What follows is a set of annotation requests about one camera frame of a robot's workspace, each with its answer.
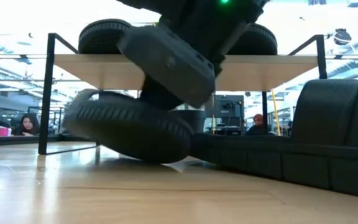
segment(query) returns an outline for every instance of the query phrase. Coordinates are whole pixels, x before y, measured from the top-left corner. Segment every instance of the cable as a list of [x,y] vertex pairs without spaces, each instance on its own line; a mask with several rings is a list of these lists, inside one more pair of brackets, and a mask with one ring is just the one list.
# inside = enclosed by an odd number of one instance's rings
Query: cable
[[244,135],[244,101],[238,101],[240,105],[240,129],[241,135]]
[[227,121],[227,125],[226,125],[226,130],[224,131],[224,134],[223,135],[226,135],[227,134],[227,131],[229,129],[229,124],[230,124],[230,118],[231,118],[231,113],[229,113],[229,119]]

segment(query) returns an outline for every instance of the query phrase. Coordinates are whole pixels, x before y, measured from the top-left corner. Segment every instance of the desk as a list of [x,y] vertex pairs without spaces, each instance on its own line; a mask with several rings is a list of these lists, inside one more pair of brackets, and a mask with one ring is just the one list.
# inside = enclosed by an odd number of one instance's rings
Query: desk
[[225,172],[190,157],[151,166],[103,147],[38,156],[36,144],[0,146],[0,223],[91,222],[358,223],[358,197]]
[[[226,57],[217,91],[269,91],[318,66],[317,56]],[[102,90],[141,90],[144,80],[123,55],[56,54],[55,65]]]

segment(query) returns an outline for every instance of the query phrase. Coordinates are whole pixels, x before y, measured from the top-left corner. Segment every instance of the floor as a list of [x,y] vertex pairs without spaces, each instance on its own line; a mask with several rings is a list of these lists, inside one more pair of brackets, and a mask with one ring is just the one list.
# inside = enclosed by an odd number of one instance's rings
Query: floor
[[[50,143],[51,150],[91,146]],[[151,166],[106,148],[0,146],[0,223],[356,223],[358,197],[219,170]]]

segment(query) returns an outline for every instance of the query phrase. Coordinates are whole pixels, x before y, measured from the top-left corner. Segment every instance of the person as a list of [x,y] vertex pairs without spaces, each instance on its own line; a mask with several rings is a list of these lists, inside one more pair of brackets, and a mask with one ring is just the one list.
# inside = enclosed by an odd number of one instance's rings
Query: person
[[14,136],[35,136],[39,134],[40,124],[33,113],[23,115],[20,125],[15,128]]
[[291,136],[291,130],[292,130],[292,121],[288,122],[288,136]]
[[261,114],[254,116],[254,125],[246,131],[246,135],[260,136],[264,135],[264,117]]

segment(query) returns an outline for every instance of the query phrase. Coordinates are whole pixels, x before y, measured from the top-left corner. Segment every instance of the metal leg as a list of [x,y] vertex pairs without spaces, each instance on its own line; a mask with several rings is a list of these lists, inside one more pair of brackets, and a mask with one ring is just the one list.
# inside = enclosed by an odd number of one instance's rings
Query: metal leg
[[59,108],[59,126],[57,127],[57,133],[60,134],[60,127],[62,126],[62,108]]
[[297,54],[299,51],[303,50],[305,47],[309,46],[311,43],[313,43],[317,36],[319,35],[314,35],[312,36],[310,39],[308,39],[305,43],[301,44],[299,47],[297,47],[295,50],[293,50],[291,53],[289,53],[288,55],[295,55]]
[[42,94],[41,125],[38,153],[47,154],[50,95],[52,94],[53,64],[55,62],[55,35],[48,34],[47,63],[45,66],[44,92]]
[[264,116],[264,133],[267,134],[269,132],[268,124],[267,124],[267,92],[262,92],[262,114]]
[[49,125],[49,112],[50,112],[50,97],[52,94],[52,83],[53,83],[53,65],[55,63],[55,43],[56,40],[60,41],[64,46],[72,50],[74,53],[78,53],[77,49],[71,46],[67,41],[65,41],[58,34],[48,34],[48,46],[47,46],[47,62],[45,65],[45,78],[44,78],[44,93],[42,96],[42,109],[41,109],[41,124],[40,124],[40,136],[39,136],[39,145],[38,153],[40,155],[51,155],[58,154],[63,152],[73,152],[83,149],[91,149],[95,146],[84,147],[79,149],[72,149],[66,151],[58,152],[47,152],[48,144],[48,125]]
[[56,124],[56,111],[53,112],[53,125]]
[[316,35],[316,45],[319,79],[327,79],[326,49],[323,35]]

